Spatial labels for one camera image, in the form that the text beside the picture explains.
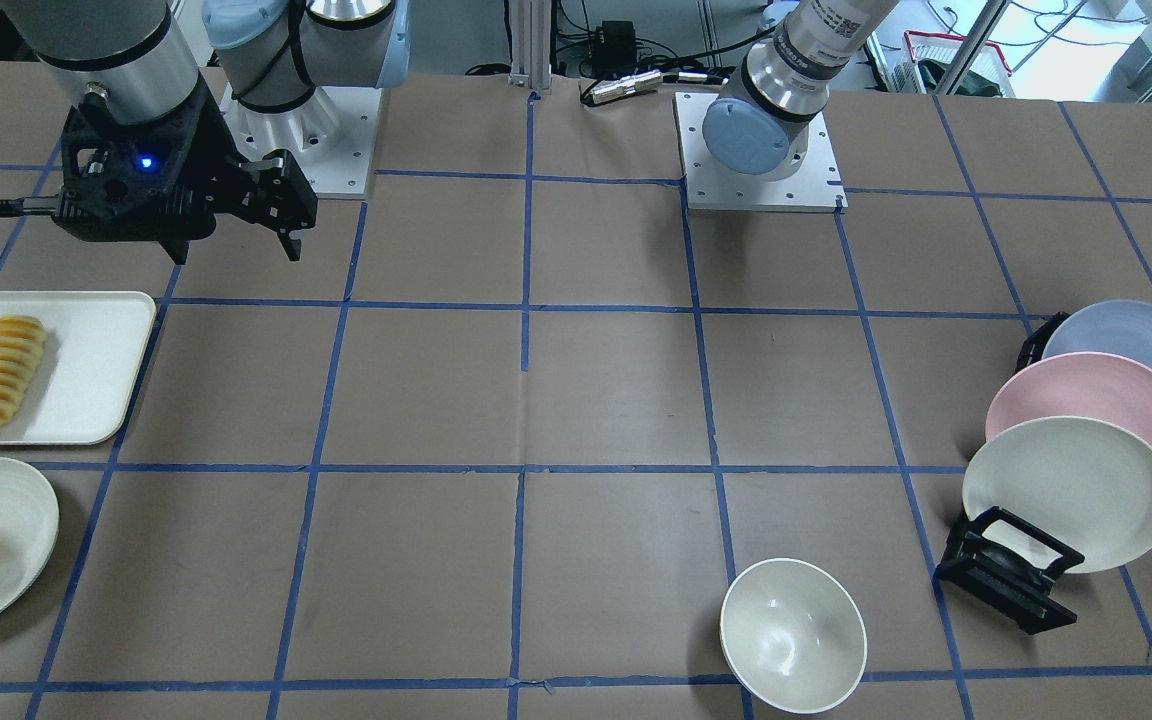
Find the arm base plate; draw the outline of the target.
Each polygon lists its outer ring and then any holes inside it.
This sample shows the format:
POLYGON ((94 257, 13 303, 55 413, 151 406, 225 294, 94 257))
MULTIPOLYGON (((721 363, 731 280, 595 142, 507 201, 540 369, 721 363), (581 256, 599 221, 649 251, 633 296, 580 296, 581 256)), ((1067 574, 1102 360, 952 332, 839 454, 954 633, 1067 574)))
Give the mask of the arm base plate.
POLYGON ((316 88, 300 108, 268 114, 243 108, 225 88, 220 109, 251 161, 287 150, 320 199, 364 200, 384 97, 381 88, 316 88))
POLYGON ((846 190, 826 114, 812 119, 785 162, 755 176, 727 168, 710 152, 702 122, 717 94, 677 92, 675 115, 680 159, 685 169, 687 204, 708 211, 808 211, 846 209, 846 190))

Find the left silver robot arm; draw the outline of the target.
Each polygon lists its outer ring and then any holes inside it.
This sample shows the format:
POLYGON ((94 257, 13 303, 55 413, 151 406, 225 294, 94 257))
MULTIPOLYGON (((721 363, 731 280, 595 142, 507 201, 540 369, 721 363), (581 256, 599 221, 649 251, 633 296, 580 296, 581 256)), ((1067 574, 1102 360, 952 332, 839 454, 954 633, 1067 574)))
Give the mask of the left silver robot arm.
POLYGON ((806 1, 708 106, 717 167, 755 181, 826 119, 851 205, 696 215, 703 300, 1016 316, 1152 301, 1152 104, 828 94, 887 8, 806 1))

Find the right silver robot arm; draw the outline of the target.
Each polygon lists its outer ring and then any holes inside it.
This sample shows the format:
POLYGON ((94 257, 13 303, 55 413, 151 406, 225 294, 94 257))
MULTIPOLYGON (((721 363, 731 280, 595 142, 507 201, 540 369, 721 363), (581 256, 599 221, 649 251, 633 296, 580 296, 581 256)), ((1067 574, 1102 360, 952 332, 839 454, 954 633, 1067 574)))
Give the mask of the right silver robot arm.
POLYGON ((262 225, 296 262, 321 199, 364 195, 378 103, 410 70, 406 1, 205 1, 219 103, 166 1, 5 1, 70 100, 61 184, 0 199, 91 243, 175 264, 218 217, 262 225))

